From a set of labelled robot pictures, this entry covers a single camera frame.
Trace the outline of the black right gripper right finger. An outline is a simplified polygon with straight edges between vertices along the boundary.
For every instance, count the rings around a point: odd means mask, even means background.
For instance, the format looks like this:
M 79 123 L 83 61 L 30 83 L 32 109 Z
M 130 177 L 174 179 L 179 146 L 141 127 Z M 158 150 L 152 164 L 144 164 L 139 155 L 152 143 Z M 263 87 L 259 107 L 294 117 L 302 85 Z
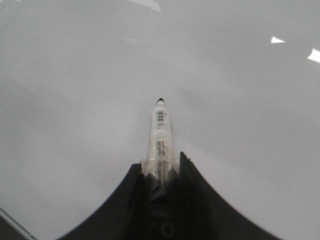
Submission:
M 179 154 L 179 163 L 189 240 L 280 239 L 229 204 L 184 152 Z

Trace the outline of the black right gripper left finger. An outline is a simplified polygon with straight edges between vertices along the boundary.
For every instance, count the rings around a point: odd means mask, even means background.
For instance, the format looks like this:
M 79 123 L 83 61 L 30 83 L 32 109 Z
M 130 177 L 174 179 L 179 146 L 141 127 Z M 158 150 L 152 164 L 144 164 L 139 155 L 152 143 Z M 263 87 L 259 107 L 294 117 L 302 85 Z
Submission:
M 61 240 L 119 240 L 141 193 L 141 165 L 134 163 L 108 199 Z

